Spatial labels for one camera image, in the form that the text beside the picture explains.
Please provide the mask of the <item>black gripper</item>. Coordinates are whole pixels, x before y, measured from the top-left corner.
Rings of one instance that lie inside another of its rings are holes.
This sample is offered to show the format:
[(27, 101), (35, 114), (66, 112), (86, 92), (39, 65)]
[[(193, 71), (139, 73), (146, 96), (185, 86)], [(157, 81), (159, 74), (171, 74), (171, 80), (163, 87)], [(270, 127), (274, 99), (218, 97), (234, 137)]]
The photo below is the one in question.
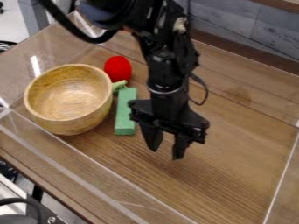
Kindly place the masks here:
[(165, 132), (174, 134), (173, 159), (183, 159), (193, 142), (206, 144), (210, 121), (190, 107), (186, 88), (170, 92), (151, 90), (151, 98), (131, 100), (130, 119), (135, 121), (143, 133), (147, 147), (158, 151)]

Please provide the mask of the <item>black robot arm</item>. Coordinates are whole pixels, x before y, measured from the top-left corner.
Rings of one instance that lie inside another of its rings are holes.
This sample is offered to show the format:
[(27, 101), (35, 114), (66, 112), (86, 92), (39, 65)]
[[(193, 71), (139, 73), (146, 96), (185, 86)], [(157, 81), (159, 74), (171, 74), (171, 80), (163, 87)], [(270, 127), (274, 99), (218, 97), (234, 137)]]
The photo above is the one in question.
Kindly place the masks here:
[(79, 0), (79, 11), (109, 31), (131, 30), (149, 66), (151, 98), (129, 102), (130, 118), (151, 151), (159, 149), (165, 133), (174, 134), (173, 158), (182, 159), (194, 142), (206, 142), (211, 126), (190, 107), (190, 81), (205, 80), (194, 74), (201, 53), (183, 7), (174, 0)]

